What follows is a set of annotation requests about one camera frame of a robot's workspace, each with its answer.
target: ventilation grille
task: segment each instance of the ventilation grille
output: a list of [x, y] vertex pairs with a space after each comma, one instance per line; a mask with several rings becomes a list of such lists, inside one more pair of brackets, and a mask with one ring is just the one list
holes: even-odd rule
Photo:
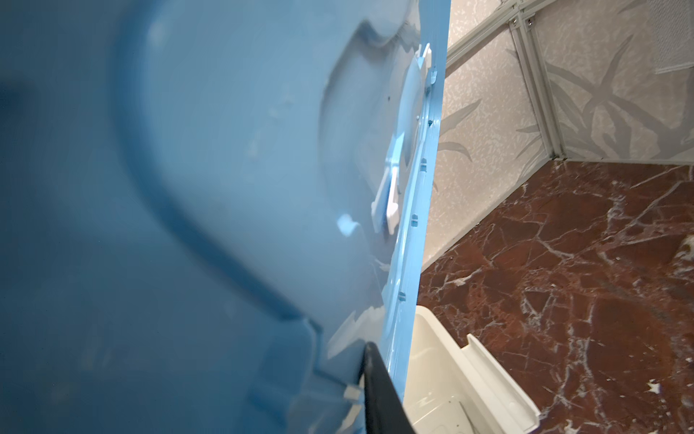
[[655, 72], [694, 67], [694, 0], [648, 0]]

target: marble floor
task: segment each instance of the marble floor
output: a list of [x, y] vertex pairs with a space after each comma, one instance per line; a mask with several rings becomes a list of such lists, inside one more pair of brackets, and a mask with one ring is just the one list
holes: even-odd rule
[[549, 162], [423, 274], [538, 433], [694, 432], [694, 168]]

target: patterned wall panel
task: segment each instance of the patterned wall panel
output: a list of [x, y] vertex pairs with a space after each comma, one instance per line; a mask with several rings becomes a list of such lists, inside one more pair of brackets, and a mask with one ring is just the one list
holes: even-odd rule
[[[449, 46], [499, 5], [454, 0]], [[446, 78], [424, 263], [438, 258], [547, 160], [509, 30]]]
[[694, 161], [694, 69], [654, 73], [646, 0], [558, 0], [536, 18], [568, 155]]

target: baseboard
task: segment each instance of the baseboard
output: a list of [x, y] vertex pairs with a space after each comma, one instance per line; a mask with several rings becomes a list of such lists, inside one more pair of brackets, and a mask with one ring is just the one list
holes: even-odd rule
[[694, 161], [684, 160], [619, 160], [617, 158], [565, 158], [557, 161], [573, 161], [573, 162], [619, 162], [633, 165], [668, 165], [668, 166], [691, 166]]
[[465, 234], [470, 232], [472, 230], [472, 228], [477, 226], [482, 221], [482, 219], [484, 219], [487, 215], [489, 215], [489, 213], [492, 212], [494, 210], [494, 208], [496, 208], [503, 201], [505, 201], [508, 196], [511, 196], [511, 193], [515, 192], [518, 187], [525, 184], [525, 182], [528, 179], [530, 179], [530, 177], [535, 172], [537, 172], [540, 169], [540, 167], [544, 166], [548, 161], [550, 161], [549, 158], [543, 158], [542, 160], [538, 161], [537, 164], [535, 164], [535, 166], [532, 168], [532, 170], [528, 171], [528, 173], [524, 177], [522, 177], [520, 180], [518, 180], [518, 182], [512, 188], [508, 189], [504, 194], [499, 196], [498, 200], [494, 201], [486, 210], [484, 210], [484, 212], [482, 212], [481, 215], [479, 215], [478, 218], [473, 221], [473, 223], [463, 227], [462, 231], [458, 232], [458, 234], [456, 236], [454, 236], [454, 238], [451, 239], [451, 241], [445, 243], [439, 250], [437, 250], [437, 252], [429, 260], [424, 262], [422, 264], [422, 271], [426, 270], [431, 264], [436, 262], [437, 259], [442, 257], [442, 255], [447, 250], [449, 250], [451, 247], [453, 247], [455, 245], [455, 243], [460, 241], [460, 239], [463, 238], [465, 236]]

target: white plastic container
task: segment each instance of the white plastic container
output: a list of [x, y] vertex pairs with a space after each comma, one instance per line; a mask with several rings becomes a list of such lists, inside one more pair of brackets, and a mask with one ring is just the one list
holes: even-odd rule
[[468, 335], [459, 348], [430, 310], [417, 306], [405, 386], [417, 434], [526, 434], [540, 412], [499, 362]]

